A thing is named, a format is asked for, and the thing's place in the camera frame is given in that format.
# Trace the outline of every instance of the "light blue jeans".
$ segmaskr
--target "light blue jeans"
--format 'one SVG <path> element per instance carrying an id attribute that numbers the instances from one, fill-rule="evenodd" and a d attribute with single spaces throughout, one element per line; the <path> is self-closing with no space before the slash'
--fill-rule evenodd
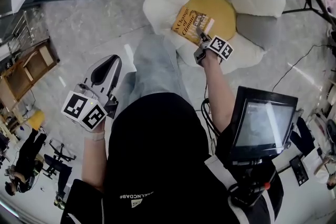
<path id="1" fill-rule="evenodd" d="M 160 92 L 176 93 L 191 104 L 177 65 L 175 46 L 165 37 L 148 35 L 134 54 L 136 72 L 127 73 L 116 93 L 115 118 L 137 99 Z"/>

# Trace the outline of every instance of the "gray floor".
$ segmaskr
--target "gray floor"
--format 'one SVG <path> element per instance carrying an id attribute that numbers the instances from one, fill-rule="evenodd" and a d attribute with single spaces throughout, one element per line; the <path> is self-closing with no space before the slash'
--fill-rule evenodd
<path id="1" fill-rule="evenodd" d="M 33 92 L 37 99 L 35 105 L 46 114 L 46 131 L 51 137 L 63 141 L 78 156 L 78 163 L 82 156 L 83 137 L 78 127 L 61 115 L 61 106 L 69 90 L 81 81 L 88 67 L 104 56 L 118 54 L 122 58 L 123 69 L 119 82 L 125 73 L 132 71 L 124 45 L 129 44 L 134 52 L 142 37 L 152 33 L 142 11 L 143 1 L 64 1 L 43 6 L 43 17 L 60 63 L 34 86 Z M 303 5 L 302 0 L 287 0 L 286 9 Z M 226 75 L 234 91 L 239 85 L 271 90 L 312 45 L 326 42 L 327 24 L 314 13 L 283 15 L 282 22 L 280 44 L 272 48 L 260 64 Z M 199 109 L 205 87 L 203 70 L 189 67 L 181 59 L 179 63 L 193 106 Z M 305 110 L 303 116 L 307 117 L 313 108 L 322 105 L 328 90 L 330 69 L 334 64 L 334 57 L 328 49 L 313 48 L 286 75 L 275 91 L 298 97 L 299 107 Z M 275 160 L 276 166 L 286 166 L 296 154 L 297 149 L 293 146 Z M 286 217 L 282 218 L 280 222 L 286 223 Z"/>

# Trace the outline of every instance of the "display screen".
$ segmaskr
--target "display screen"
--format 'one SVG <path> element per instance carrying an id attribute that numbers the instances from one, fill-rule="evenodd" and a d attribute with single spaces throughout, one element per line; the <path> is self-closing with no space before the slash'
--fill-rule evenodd
<path id="1" fill-rule="evenodd" d="M 247 102 L 236 146 L 282 147 L 293 110 L 292 106 L 270 102 Z"/>

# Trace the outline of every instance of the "black hair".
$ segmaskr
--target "black hair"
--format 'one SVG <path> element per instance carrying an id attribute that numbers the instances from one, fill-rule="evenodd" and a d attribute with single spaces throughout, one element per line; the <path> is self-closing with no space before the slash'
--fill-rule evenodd
<path id="1" fill-rule="evenodd" d="M 5 183 L 5 190 L 9 195 L 14 196 L 15 193 L 12 191 L 12 186 L 10 185 L 10 183 Z"/>
<path id="2" fill-rule="evenodd" d="M 336 183 L 327 183 L 327 189 L 332 190 L 336 186 Z"/>

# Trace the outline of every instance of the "wooden cabinet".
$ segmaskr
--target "wooden cabinet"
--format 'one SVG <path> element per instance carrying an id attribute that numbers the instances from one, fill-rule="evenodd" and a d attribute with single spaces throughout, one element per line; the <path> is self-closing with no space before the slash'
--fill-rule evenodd
<path id="1" fill-rule="evenodd" d="M 2 104 L 11 111 L 26 92 L 55 65 L 56 59 L 50 50 L 49 39 L 34 47 L 1 74 Z"/>

